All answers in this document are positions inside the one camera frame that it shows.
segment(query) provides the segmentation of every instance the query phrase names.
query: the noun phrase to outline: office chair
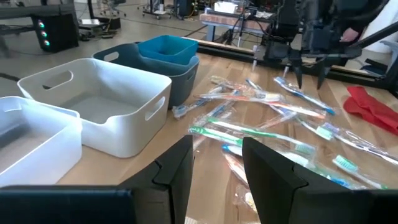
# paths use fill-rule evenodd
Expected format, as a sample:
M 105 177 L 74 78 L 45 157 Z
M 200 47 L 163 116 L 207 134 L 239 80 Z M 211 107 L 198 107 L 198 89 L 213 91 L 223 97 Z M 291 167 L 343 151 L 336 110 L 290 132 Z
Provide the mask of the office chair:
M 116 7 L 118 7 L 120 4 L 126 3 L 126 0 L 103 0 L 102 3 L 105 4 L 105 5 L 107 5 L 108 8 L 105 9 L 105 10 L 102 10 L 102 11 L 100 12 L 101 15 L 106 15 L 106 12 L 109 11 L 109 14 L 112 15 L 112 16 L 116 16 L 116 15 L 114 14 L 114 12 L 116 12 L 118 15 L 119 15 L 120 12 L 121 12 L 121 13 L 124 14 L 124 17 L 127 16 L 127 14 L 126 14 L 124 11 L 119 10 L 119 9 L 116 8 Z

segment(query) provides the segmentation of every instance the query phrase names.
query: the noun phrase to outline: table surface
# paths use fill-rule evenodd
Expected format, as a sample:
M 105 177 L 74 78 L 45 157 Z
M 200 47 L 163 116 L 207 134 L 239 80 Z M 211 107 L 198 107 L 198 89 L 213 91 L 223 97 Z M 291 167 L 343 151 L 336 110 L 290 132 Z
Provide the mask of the table surface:
M 280 70 L 257 66 L 255 71 L 252 72 L 250 63 L 203 54 L 198 54 L 198 56 L 201 62 L 192 91 L 193 95 L 206 93 L 214 86 L 210 83 L 212 75 L 241 83 L 244 82 L 245 78 L 250 78 L 265 90 L 282 93 L 289 101 L 293 101 L 297 105 L 308 106 L 305 101 L 290 96 L 272 81 L 275 76 L 281 75 L 282 71 Z M 294 74 L 288 74 L 287 79 L 295 82 Z M 342 128 L 352 129 L 362 138 L 385 148 L 390 154 L 398 156 L 397 136 L 352 116 L 342 109 L 343 103 L 349 97 L 346 90 L 347 86 L 349 86 L 347 83 L 326 80 L 321 90 L 317 90 L 315 77 L 306 75 L 303 78 L 304 92 L 320 98 L 339 110 L 338 115 L 328 118 L 329 121 Z M 398 101 L 387 91 L 374 88 L 366 88 L 366 90 L 379 101 L 398 111 Z M 190 96 L 187 103 L 193 100 L 193 97 Z M 206 106 L 193 110 L 179 121 L 174 119 L 172 112 L 169 111 L 165 126 L 136 157 L 118 159 L 83 147 L 80 162 L 59 181 L 59 184 L 106 185 L 124 181 L 187 134 L 188 128 L 198 116 L 209 112 L 219 103 L 219 101 L 208 103 Z M 277 116 L 277 113 L 268 106 L 258 103 L 237 102 L 234 104 L 234 109 L 233 120 L 251 126 L 256 126 Z M 367 174 L 377 177 L 389 187 L 398 187 L 398 175 L 394 175 L 398 168 L 386 164 L 377 157 L 344 146 L 340 142 L 328 142 L 320 139 L 293 121 L 278 124 L 271 131 L 317 146 L 318 156 L 324 161 L 329 160 L 327 165 L 331 167 L 333 167 L 333 164 L 330 162 L 330 156 L 333 153 L 338 153 L 359 164 Z M 207 139 L 198 148 L 195 159 L 187 216 L 209 224 L 257 222 L 258 216 L 256 213 L 245 205 L 234 204 L 236 187 L 241 184 L 231 173 L 223 157 L 221 143 Z
M 199 20 L 204 23 L 212 23 L 212 24 L 222 24 L 226 26 L 234 26 L 238 18 L 235 17 L 228 17 L 228 16 L 219 16 L 214 14 L 206 14 L 203 13 L 199 16 Z M 259 22 L 261 24 L 262 29 L 266 29 L 268 27 L 268 23 L 266 22 Z M 245 29 L 252 29 L 252 30 L 261 30 L 261 27 L 256 21 L 248 20 L 244 22 Z

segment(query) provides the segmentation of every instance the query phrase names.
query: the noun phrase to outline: floor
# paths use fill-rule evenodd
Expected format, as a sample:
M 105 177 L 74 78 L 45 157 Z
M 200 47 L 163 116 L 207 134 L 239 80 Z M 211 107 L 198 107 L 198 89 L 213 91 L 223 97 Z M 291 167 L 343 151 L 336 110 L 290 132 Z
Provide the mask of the floor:
M 119 6 L 119 9 L 123 10 L 127 14 L 127 17 L 122 18 L 122 30 L 117 37 L 80 42 L 79 47 L 57 54 L 46 54 L 43 52 L 39 47 L 34 32 L 23 33 L 18 36 L 7 35 L 5 36 L 5 40 L 11 53 L 10 55 L 6 55 L 0 51 L 0 73 L 23 78 L 71 60 L 90 57 L 95 52 L 126 42 L 142 41 L 164 34 L 185 36 L 194 39 L 203 39 L 206 35 L 206 27 L 197 20 L 197 16 L 184 21 L 174 17 L 169 19 L 168 16 L 164 16 L 160 20 L 155 19 L 152 15 L 143 17 L 141 10 L 138 10 L 137 6 L 144 5 L 145 3 L 146 1 L 143 0 L 127 0 L 127 3 Z M 75 5 L 77 17 L 88 19 L 87 5 L 80 3 L 76 3 Z M 95 14 L 98 15 L 99 5 L 94 4 L 94 8 Z M 26 25 L 31 23 L 29 18 L 0 21 L 0 24 Z M 217 28 L 216 35 L 221 35 L 225 30 L 224 28 Z M 252 49 L 253 45 L 257 45 L 261 41 L 261 38 L 250 34 L 243 34 L 242 39 L 244 41 L 241 47 L 249 49 Z M 368 53 L 365 52 L 364 54 L 366 57 L 369 57 Z M 389 58 L 389 55 L 371 54 L 371 57 L 375 59 L 381 58 L 385 61 L 385 58 Z M 354 68 L 361 66 L 357 62 L 350 62 L 349 64 Z M 20 93 L 14 82 L 0 78 L 0 96 L 7 95 L 20 95 Z

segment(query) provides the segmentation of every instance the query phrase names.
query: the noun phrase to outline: blue storage bin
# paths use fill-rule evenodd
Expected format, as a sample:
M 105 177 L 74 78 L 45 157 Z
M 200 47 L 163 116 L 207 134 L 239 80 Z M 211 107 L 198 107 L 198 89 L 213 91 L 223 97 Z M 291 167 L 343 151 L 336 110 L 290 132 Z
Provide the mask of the blue storage bin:
M 187 65 L 198 50 L 198 42 L 172 35 L 162 35 L 138 43 L 138 48 L 144 57 Z
M 165 62 L 143 57 L 137 44 L 121 44 L 93 54 L 93 58 L 139 70 L 166 75 L 172 80 L 169 109 L 181 105 L 191 94 L 199 66 L 199 58 L 193 56 L 188 65 Z

